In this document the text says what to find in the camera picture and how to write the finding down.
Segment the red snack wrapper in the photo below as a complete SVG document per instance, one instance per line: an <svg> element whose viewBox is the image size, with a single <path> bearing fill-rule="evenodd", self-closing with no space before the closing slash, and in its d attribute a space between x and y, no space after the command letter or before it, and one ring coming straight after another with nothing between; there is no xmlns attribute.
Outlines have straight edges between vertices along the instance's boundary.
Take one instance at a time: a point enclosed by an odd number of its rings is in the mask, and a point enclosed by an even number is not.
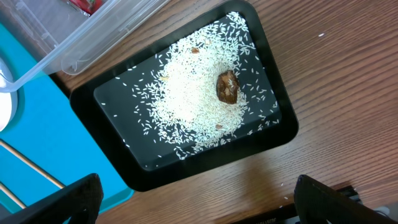
<svg viewBox="0 0 398 224"><path fill-rule="evenodd" d="M102 0L68 0L68 2L88 15L92 15L103 5Z"/></svg>

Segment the brown food scrap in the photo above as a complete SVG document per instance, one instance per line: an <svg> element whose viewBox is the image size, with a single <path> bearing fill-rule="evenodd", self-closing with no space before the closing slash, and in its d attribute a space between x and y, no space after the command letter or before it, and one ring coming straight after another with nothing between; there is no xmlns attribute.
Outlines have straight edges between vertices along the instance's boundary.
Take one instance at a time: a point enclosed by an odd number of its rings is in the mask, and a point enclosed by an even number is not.
<svg viewBox="0 0 398 224"><path fill-rule="evenodd" d="M238 100L239 80L232 70L227 70L218 75L216 94L221 102L236 104Z"/></svg>

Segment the wooden chopstick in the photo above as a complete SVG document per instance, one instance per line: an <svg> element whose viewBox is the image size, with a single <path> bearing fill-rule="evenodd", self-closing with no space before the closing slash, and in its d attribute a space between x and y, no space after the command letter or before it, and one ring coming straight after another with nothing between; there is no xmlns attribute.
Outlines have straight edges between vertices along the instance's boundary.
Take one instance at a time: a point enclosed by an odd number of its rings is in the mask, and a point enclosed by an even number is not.
<svg viewBox="0 0 398 224"><path fill-rule="evenodd" d="M36 163L32 162L29 158L27 158L25 155L20 153L18 150L14 149L12 146L10 146L8 143L5 141L1 140L1 146L5 148L8 152L10 152L13 156L17 157L20 161L22 161L24 164L29 166L31 169L35 170L37 173L39 173L41 176L45 177L47 180L49 180L51 183L56 185L58 188L62 189L65 187L63 183L61 183L58 179L56 179L54 176L49 174L47 171L39 167Z"/></svg>
<svg viewBox="0 0 398 224"><path fill-rule="evenodd" d="M14 203L16 203L21 209L25 209L26 205L19 200L3 183L0 183L1 191L3 191Z"/></svg>

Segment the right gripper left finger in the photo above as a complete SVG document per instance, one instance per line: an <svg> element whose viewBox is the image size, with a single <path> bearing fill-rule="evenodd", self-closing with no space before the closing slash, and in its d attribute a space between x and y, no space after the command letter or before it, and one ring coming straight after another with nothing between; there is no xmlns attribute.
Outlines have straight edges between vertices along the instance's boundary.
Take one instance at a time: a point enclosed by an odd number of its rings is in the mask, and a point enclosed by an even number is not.
<svg viewBox="0 0 398 224"><path fill-rule="evenodd" d="M103 200L98 174L92 173L42 200L9 215L1 223L87 223L95 224Z"/></svg>

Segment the grey-green small bowl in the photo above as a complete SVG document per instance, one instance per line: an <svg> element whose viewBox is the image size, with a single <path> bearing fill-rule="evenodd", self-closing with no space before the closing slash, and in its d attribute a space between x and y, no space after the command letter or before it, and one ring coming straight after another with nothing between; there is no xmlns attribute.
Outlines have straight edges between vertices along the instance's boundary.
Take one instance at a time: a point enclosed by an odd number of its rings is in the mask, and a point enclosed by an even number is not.
<svg viewBox="0 0 398 224"><path fill-rule="evenodd" d="M12 73L4 60L1 59L1 131L12 121L18 106L17 92L5 92L2 90L9 81L13 81Z"/></svg>

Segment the white rice grains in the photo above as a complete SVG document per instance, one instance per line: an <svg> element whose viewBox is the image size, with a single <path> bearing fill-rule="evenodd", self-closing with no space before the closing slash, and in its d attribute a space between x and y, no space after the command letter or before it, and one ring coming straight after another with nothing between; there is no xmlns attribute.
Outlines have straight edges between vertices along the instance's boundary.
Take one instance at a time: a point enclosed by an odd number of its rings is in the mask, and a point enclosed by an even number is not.
<svg viewBox="0 0 398 224"><path fill-rule="evenodd" d="M141 72L127 70L117 84L138 100L133 109L141 134L155 134L173 147L180 160L212 146L230 142L251 114L251 103L265 100L257 82L240 84L245 75L257 75L249 64L258 59L249 28L238 12L229 12L174 42L154 57L155 66ZM218 75L232 70L239 80L236 104L221 102L216 94Z"/></svg>

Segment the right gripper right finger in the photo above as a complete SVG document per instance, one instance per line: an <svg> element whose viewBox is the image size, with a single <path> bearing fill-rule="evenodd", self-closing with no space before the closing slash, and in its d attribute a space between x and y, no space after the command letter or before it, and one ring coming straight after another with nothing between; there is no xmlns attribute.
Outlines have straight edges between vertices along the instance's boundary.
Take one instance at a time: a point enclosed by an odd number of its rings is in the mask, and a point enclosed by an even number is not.
<svg viewBox="0 0 398 224"><path fill-rule="evenodd" d="M294 204L301 223L397 224L307 175L298 177Z"/></svg>

